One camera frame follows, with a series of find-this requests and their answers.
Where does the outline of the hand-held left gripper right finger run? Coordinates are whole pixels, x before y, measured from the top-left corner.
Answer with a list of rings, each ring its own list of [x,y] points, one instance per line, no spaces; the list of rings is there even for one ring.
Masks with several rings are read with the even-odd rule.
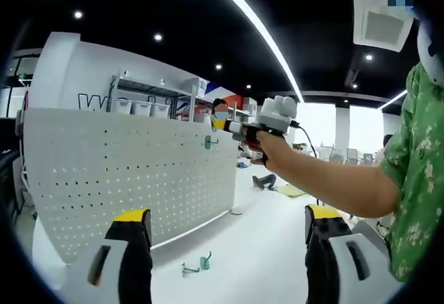
[[[387,303],[402,288],[385,241],[366,221],[353,227],[326,205],[305,207],[308,303]]]

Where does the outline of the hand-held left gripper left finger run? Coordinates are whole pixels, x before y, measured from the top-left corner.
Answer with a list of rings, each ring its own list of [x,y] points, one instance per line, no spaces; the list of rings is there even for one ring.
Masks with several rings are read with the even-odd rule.
[[[127,211],[70,265],[60,297],[65,303],[151,303],[152,269],[151,211]]]

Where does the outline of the person's right hand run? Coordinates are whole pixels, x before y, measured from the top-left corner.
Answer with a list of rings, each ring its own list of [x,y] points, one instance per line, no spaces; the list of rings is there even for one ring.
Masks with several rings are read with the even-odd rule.
[[[264,165],[269,171],[279,174],[287,164],[285,152],[291,151],[283,137],[259,130],[253,141],[247,141],[250,149],[262,153],[262,158],[253,160],[253,164]]]

